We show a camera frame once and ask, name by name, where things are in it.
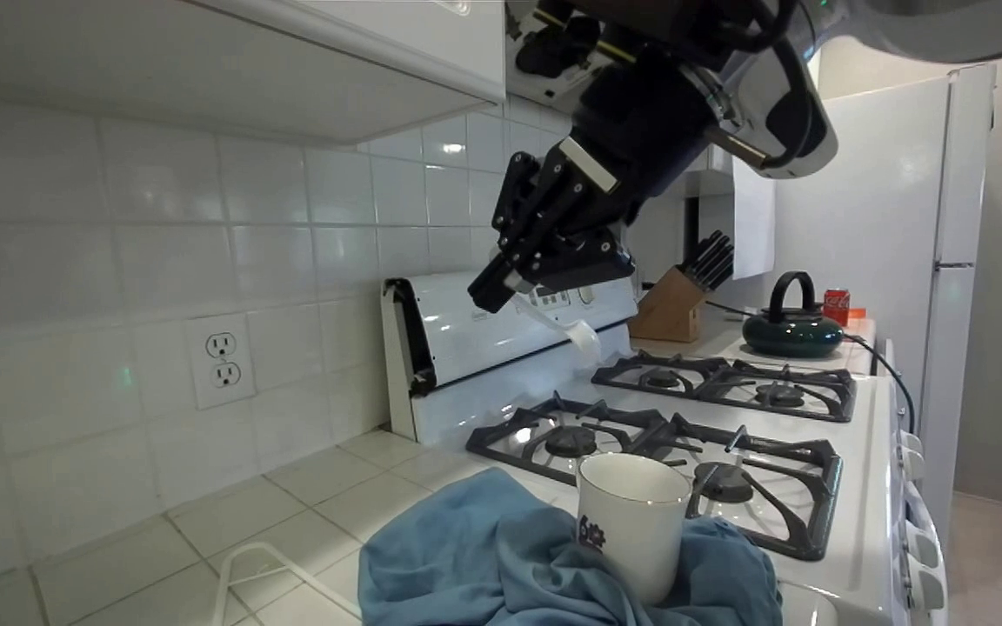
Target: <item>white mug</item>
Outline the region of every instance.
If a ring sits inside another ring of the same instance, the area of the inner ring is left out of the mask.
[[[643,454],[584,454],[579,539],[607,551],[625,586],[654,604],[680,572],[688,480]]]

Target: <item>stove knob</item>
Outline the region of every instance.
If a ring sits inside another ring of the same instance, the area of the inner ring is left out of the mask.
[[[906,464],[910,480],[923,480],[925,475],[923,440],[914,433],[910,433],[910,432],[900,437],[900,464]]]
[[[910,601],[913,608],[948,608],[948,583],[935,569],[925,569],[910,557]]]
[[[932,534],[925,534],[923,528],[910,524],[906,522],[906,543],[910,543],[910,551],[925,563],[925,565],[943,565],[943,551],[941,551],[941,543]]]

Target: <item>kettle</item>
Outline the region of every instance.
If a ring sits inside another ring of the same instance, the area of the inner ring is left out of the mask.
[[[783,308],[790,281],[805,293],[805,308]],[[814,281],[806,271],[780,276],[765,313],[741,325],[747,351],[776,359],[828,359],[841,345],[841,325],[818,313]]]

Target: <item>white refrigerator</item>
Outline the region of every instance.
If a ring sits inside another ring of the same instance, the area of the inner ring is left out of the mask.
[[[920,404],[923,495],[949,532],[996,68],[828,102],[840,155],[776,191],[776,271],[878,317]]]

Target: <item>white stove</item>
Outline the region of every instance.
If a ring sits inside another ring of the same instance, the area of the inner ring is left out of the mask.
[[[753,386],[738,386],[730,401],[683,397],[683,390],[702,390],[702,380],[691,376],[683,382],[666,376],[673,393],[607,386],[552,325],[589,321],[603,338],[603,365],[636,359],[623,325],[632,317],[629,281],[549,303],[528,298],[538,313],[508,305],[501,317],[473,313],[465,285],[469,276],[391,281],[383,321],[395,432],[442,447],[465,447],[469,440],[473,451],[522,473],[522,484],[536,484],[536,495],[565,507],[579,500],[573,464],[584,451],[636,445],[632,451],[688,473],[695,490],[702,484],[691,516],[720,516],[770,550],[783,579],[787,623],[943,623],[943,612],[925,608],[943,604],[941,539],[928,522],[923,524],[923,497],[898,464],[896,386],[865,376],[865,361],[847,373],[847,422],[776,413],[758,408]],[[730,351],[738,345],[691,359],[729,361]],[[787,380],[818,373],[790,361],[776,369],[758,359],[753,365]],[[654,433],[636,440],[640,432],[673,432],[680,445],[654,440]],[[770,445],[818,445],[832,463],[758,451]],[[790,550],[783,547],[790,534],[814,534],[818,543]]]

